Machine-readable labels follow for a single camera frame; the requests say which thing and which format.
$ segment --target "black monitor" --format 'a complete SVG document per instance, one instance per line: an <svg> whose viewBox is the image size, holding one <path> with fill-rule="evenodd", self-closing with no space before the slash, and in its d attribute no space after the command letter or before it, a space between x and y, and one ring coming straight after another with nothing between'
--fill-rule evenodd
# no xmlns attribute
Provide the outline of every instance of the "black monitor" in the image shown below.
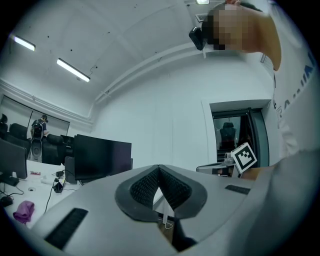
<svg viewBox="0 0 320 256"><path fill-rule="evenodd" d="M74 138L74 177L94 180L131 169L131 143L77 135Z"/></svg>
<svg viewBox="0 0 320 256"><path fill-rule="evenodd" d="M111 172L109 175L115 175L132 169L131 143L112 141L111 142Z"/></svg>

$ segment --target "black camera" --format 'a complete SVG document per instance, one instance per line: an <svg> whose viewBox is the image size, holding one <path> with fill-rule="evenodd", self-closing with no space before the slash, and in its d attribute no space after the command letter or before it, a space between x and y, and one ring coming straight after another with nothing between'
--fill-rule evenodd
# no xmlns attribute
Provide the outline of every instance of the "black camera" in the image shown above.
<svg viewBox="0 0 320 256"><path fill-rule="evenodd" d="M199 50L202 51L206 45L206 42L204 41L202 37L202 32L200 27L194 27L190 33L189 37L191 38L192 42L194 43L195 47Z"/></svg>

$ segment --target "window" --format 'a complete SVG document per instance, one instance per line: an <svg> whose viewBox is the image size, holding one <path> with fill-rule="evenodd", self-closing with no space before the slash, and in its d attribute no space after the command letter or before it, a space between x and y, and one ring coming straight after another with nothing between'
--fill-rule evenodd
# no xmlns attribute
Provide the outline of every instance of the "window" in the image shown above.
<svg viewBox="0 0 320 256"><path fill-rule="evenodd" d="M218 162L243 143L248 143L257 158L253 167L269 166L269 143L260 109L213 112Z"/></svg>
<svg viewBox="0 0 320 256"><path fill-rule="evenodd" d="M32 123L34 120L40 119L45 113L39 112L4 96L0 105L0 117L1 114L5 114L7 116L8 127L14 123L27 127L26 136L27 138L30 138ZM47 115L47 117L48 123L46 124L46 129L49 131L49 134L56 136L67 135L70 124L69 122L57 119L50 115Z"/></svg>

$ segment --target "white wall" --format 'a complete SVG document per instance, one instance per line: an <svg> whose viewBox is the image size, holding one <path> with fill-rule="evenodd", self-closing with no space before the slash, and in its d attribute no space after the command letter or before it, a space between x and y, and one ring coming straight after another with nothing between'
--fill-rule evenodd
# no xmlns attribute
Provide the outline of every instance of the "white wall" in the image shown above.
<svg viewBox="0 0 320 256"><path fill-rule="evenodd" d="M3 97L0 102L0 117L1 114L5 114L8 118L8 122L6 123L8 128L14 123L27 127L32 114L32 109L16 103L7 97Z"/></svg>
<svg viewBox="0 0 320 256"><path fill-rule="evenodd" d="M172 164L193 171L209 164L202 99L266 99L268 94L241 58L221 53L175 61L128 87L111 95L92 135L132 143L134 168Z"/></svg>

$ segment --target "desk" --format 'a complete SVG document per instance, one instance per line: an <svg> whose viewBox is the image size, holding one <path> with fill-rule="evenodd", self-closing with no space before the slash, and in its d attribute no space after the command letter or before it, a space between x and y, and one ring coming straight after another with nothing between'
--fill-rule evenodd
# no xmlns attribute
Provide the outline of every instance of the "desk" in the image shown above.
<svg viewBox="0 0 320 256"><path fill-rule="evenodd" d="M20 203L23 201L31 201L34 203L34 212L31 216L31 221L26 223L26 226L28 228L32 228L32 226L40 219L40 217L44 214L46 209L46 204L50 195L50 190L52 187L52 184L44 184L41 183L41 178L44 176L47 176L48 179L52 179L52 174L62 171L65 169L63 165L51 165L51 164L45 164L40 162L34 162L27 160L26 161L26 168L27 168L27 178L25 180L20 179L19 183L17 184L17 187L21 189L24 194L14 194L12 195L13 204L10 206L7 206L5 209L8 216L14 220L13 213L17 210ZM34 172L40 172L41 175L32 175L30 174L30 171ZM48 203L47 210L57 203L59 203L62 199L66 198L67 196L71 195L74 190L77 190L79 187L81 187L79 184L68 184L67 182L64 184L64 189L62 193L55 193L52 190L51 198ZM3 191L4 189L4 183L0 184L0 189ZM16 187L10 186L8 184L5 184L5 193L11 194L11 193L21 193Z"/></svg>

